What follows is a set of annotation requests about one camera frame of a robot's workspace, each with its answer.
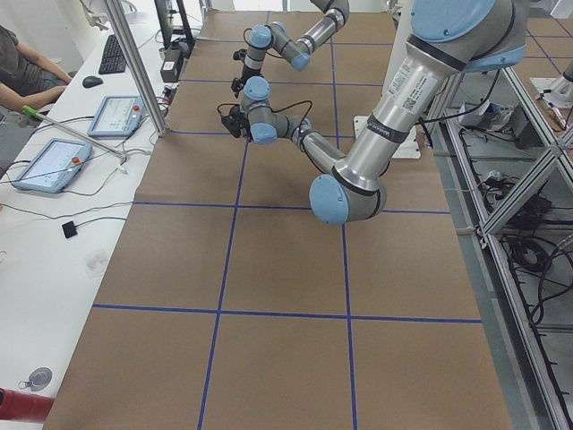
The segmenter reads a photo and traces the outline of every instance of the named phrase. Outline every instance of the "person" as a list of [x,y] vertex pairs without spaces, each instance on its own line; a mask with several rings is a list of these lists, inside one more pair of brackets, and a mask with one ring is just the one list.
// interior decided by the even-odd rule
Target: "person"
[[0,105],[22,112],[55,102],[72,77],[36,49],[0,26]]

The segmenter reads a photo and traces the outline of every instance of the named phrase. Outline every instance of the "black keyboard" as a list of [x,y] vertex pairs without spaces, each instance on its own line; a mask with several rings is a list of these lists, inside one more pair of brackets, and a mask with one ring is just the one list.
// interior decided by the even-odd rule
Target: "black keyboard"
[[125,57],[115,34],[107,36],[104,46],[104,53],[101,56],[99,74],[123,73],[125,72]]

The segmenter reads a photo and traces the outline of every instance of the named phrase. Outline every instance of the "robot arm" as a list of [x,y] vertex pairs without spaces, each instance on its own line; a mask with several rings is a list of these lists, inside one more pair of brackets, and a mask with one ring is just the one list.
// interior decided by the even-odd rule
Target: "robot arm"
[[257,25],[252,29],[249,47],[235,52],[233,58],[243,61],[243,73],[234,78],[231,89],[238,97],[249,78],[260,76],[267,51],[273,48],[296,70],[302,71],[311,61],[311,54],[339,31],[348,21],[348,0],[311,0],[324,12],[324,17],[294,42],[282,22]]
[[527,12],[528,0],[415,0],[406,59],[347,155],[302,118],[274,114],[261,77],[246,83],[241,104],[251,136],[261,144],[289,138],[323,172],[310,191],[319,219],[369,219],[386,202],[381,173],[445,79],[516,64],[525,50]]

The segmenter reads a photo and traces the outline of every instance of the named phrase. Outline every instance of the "black mouse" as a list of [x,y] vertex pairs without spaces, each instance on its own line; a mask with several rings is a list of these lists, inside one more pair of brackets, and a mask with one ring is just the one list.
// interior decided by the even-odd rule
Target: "black mouse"
[[83,88],[95,87],[96,85],[100,85],[101,83],[104,83],[104,81],[98,76],[86,76],[85,78],[83,78],[83,81],[81,81],[81,85],[83,85]]

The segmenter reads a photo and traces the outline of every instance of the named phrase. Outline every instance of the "metal pole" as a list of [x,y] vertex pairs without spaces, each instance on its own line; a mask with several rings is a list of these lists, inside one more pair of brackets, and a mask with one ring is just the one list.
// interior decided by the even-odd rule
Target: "metal pole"
[[150,113],[151,121],[153,121],[153,125],[155,126],[158,136],[162,136],[167,130],[167,124],[163,114],[159,110],[159,104],[155,98],[155,92],[151,87],[150,78],[145,72],[145,67],[143,66],[140,53],[137,50],[133,34],[129,30],[129,24],[125,19],[124,8],[121,5],[121,1],[104,0],[104,3],[107,9],[107,16],[109,17],[111,26],[117,36],[119,46],[124,53],[125,61],[132,71],[135,85],[140,92],[143,103],[145,103],[145,107]]

